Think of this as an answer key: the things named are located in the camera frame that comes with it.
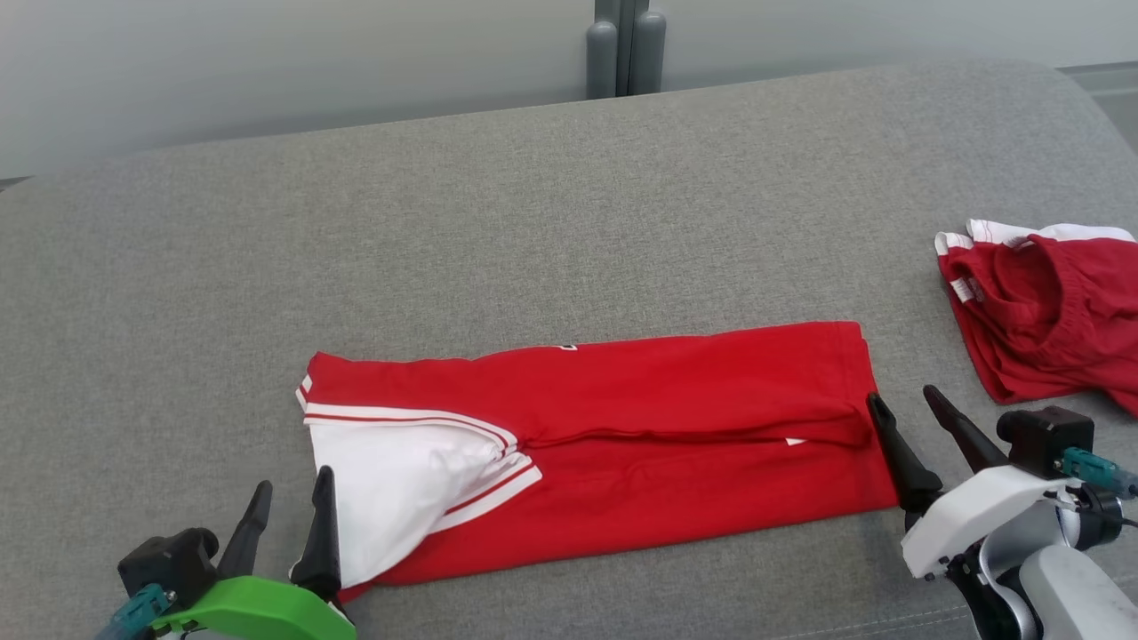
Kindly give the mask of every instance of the folded shirt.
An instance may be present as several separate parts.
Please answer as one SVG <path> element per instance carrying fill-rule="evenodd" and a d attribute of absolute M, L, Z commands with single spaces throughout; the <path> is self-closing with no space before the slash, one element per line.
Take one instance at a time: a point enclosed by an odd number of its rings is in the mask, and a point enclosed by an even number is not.
<path fill-rule="evenodd" d="M 297 397 L 336 471 L 345 598 L 896 504 L 852 322 L 538 346 L 318 353 Z"/>
<path fill-rule="evenodd" d="M 1011 403 L 1103 389 L 1138 416 L 1138 243 L 1112 227 L 970 220 L 940 270 L 980 380 Z"/>

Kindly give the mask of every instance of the gray cylinder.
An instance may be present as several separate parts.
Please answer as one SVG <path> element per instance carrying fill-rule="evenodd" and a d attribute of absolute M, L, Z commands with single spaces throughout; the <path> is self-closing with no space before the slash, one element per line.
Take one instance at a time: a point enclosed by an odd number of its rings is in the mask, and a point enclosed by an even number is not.
<path fill-rule="evenodd" d="M 585 98 L 617 95 L 617 25 L 599 20 L 585 32 Z"/>
<path fill-rule="evenodd" d="M 668 20 L 657 11 L 648 11 L 636 18 L 629 96 L 660 92 L 663 82 L 663 33 L 667 27 Z"/>

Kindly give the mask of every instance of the white stripe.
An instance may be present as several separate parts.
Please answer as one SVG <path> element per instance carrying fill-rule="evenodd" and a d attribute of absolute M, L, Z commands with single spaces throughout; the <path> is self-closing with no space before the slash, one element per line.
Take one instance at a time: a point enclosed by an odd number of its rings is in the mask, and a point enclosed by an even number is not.
<path fill-rule="evenodd" d="M 970 220 L 968 232 L 978 243 L 999 243 L 1008 246 L 1022 244 L 1028 236 L 1042 236 L 1054 238 L 1061 243 L 1067 240 L 1096 240 L 1115 239 L 1133 243 L 1135 237 L 1125 229 L 1118 227 L 1086 227 L 1082 224 L 1050 224 L 1042 229 L 1029 229 L 1026 227 L 1015 227 L 991 220 Z"/>
<path fill-rule="evenodd" d="M 956 297 L 960 298 L 960 302 L 968 302 L 972 300 L 972 289 L 968 288 L 968 284 L 964 281 L 964 278 L 957 278 L 948 284 L 956 292 Z"/>
<path fill-rule="evenodd" d="M 330 427 L 452 427 L 456 429 L 463 429 L 473 434 L 478 434 L 486 440 L 493 442 L 498 450 L 501 456 L 505 456 L 516 450 L 517 445 L 508 444 L 502 446 L 502 441 L 494 437 L 494 434 L 487 432 L 486 429 L 468 425 L 465 422 L 456 422 L 454 420 L 445 420 L 442 418 L 435 420 L 340 420 L 336 418 L 320 418 L 314 416 L 305 416 L 304 424 L 313 426 L 330 426 Z"/>
<path fill-rule="evenodd" d="M 1021 236 L 1019 238 L 1008 238 L 1007 240 L 1004 240 L 1004 246 L 1006 246 L 1008 248 L 1013 248 L 1015 251 L 1021 251 L 1021 249 L 1025 249 L 1028 247 L 1036 246 L 1036 243 L 1032 243 L 1031 240 L 1029 240 L 1026 238 L 1026 236 Z"/>
<path fill-rule="evenodd" d="M 336 416 L 340 418 L 376 418 L 377 421 L 382 419 L 426 419 L 430 424 L 450 422 L 454 420 L 454 426 L 465 426 L 471 428 L 470 425 L 477 425 L 493 434 L 497 434 L 505 440 L 509 446 L 518 444 L 518 438 L 514 435 L 497 425 L 492 425 L 486 420 L 479 420 L 478 418 L 471 418 L 470 416 L 463 416 L 462 413 L 454 413 L 451 411 L 442 411 L 436 409 L 401 409 L 396 407 L 356 407 L 348 404 L 321 404 L 318 402 L 310 402 L 307 413 L 321 413 L 324 416 Z M 470 422 L 470 425 L 462 425 L 462 422 Z"/>
<path fill-rule="evenodd" d="M 937 248 L 937 255 L 948 255 L 948 249 L 954 247 L 972 248 L 972 238 L 964 233 L 937 233 L 932 245 Z"/>
<path fill-rule="evenodd" d="M 470 500 L 481 495 L 489 487 L 502 482 L 503 478 L 510 477 L 511 474 L 521 469 L 533 462 L 529 456 L 520 451 L 514 451 L 509 456 L 496 460 L 486 466 L 486 470 L 483 471 L 481 477 L 477 479 L 467 491 L 462 492 L 462 495 L 454 500 L 454 503 L 447 507 L 447 509 L 453 509 L 456 504 L 462 504 L 463 502 L 469 502 Z"/>
<path fill-rule="evenodd" d="M 537 467 L 530 467 L 526 471 L 518 474 L 518 476 L 510 482 L 497 487 L 494 493 L 489 493 L 477 502 L 471 502 L 457 511 L 452 511 L 443 516 L 435 523 L 435 526 L 430 528 L 429 533 L 445 531 L 461 525 L 462 523 L 469 523 L 479 516 L 484 516 L 501 507 L 506 502 L 506 500 L 518 495 L 522 492 L 522 490 L 539 479 L 542 479 L 542 471 Z"/>

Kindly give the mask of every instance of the gray couch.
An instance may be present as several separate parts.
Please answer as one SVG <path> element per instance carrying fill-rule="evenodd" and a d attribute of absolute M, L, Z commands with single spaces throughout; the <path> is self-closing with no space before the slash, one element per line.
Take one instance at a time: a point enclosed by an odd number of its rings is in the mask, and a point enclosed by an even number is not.
<path fill-rule="evenodd" d="M 933 233 L 968 218 L 1138 231 L 1138 157 L 1058 73 L 962 61 L 215 142 L 0 194 L 0 637 L 89 638 L 115 563 L 224 540 L 277 487 L 257 573 L 305 539 L 292 399 L 316 350 L 531 344 L 861 322 L 900 428 L 949 484 L 933 383 L 989 433 Z M 1138 425 L 1063 399 L 1138 467 Z M 1046 402 L 1033 403 L 1045 405 Z M 825 491 L 819 486 L 818 491 Z M 970 638 L 889 510 L 376 589 L 361 638 Z M 1095 551 L 1138 597 L 1138 535 Z"/>

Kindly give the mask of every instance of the red stripe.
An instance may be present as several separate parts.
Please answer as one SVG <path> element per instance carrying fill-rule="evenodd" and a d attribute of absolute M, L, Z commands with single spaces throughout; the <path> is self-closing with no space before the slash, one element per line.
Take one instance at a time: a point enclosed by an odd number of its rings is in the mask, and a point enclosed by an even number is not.
<path fill-rule="evenodd" d="M 495 484 L 494 486 L 487 489 L 486 491 L 479 493 L 478 495 L 471 498 L 470 500 L 467 500 L 465 502 L 461 502 L 459 504 L 455 504 L 454 507 L 451 507 L 450 509 L 446 510 L 446 514 L 444 514 L 444 515 L 453 514 L 454 511 L 457 511 L 459 509 L 462 509 L 463 507 L 469 507 L 470 504 L 473 504 L 475 502 L 478 502 L 479 500 L 481 500 L 483 498 L 486 498 L 490 493 L 494 493 L 495 491 L 497 491 L 498 489 L 501 489 L 503 484 L 505 484 L 505 483 L 512 481 L 513 478 L 518 477 L 521 473 L 523 473 L 526 469 L 528 469 L 528 468 L 530 468 L 533 466 L 534 466 L 534 461 L 530 460 L 528 465 L 526 465 L 525 467 L 522 467 L 522 468 L 518 469 L 517 471 L 510 474 L 502 482 Z"/>
<path fill-rule="evenodd" d="M 468 427 L 478 429 L 481 433 L 485 433 L 485 434 L 488 434 L 488 435 L 495 437 L 498 442 L 502 443 L 502 446 L 505 446 L 505 448 L 510 446 L 510 443 L 508 443 L 504 437 L 502 437 L 501 435 L 498 435 L 498 434 L 496 434 L 496 433 L 487 429 L 486 427 L 483 427 L 483 426 L 479 426 L 479 425 L 475 425 L 475 424 L 468 422 L 465 420 L 457 420 L 455 418 L 444 418 L 442 416 L 427 416 L 424 418 L 361 418 L 361 417 L 356 417 L 356 416 L 331 416 L 331 415 L 328 415 L 328 413 L 305 413 L 304 417 L 305 418 L 327 418 L 327 419 L 331 419 L 331 420 L 351 420 L 351 421 L 355 421 L 355 422 L 422 422 L 422 421 L 430 421 L 430 420 L 438 420 L 438 421 L 443 421 L 443 422 L 459 422 L 460 425 L 467 425 Z"/>

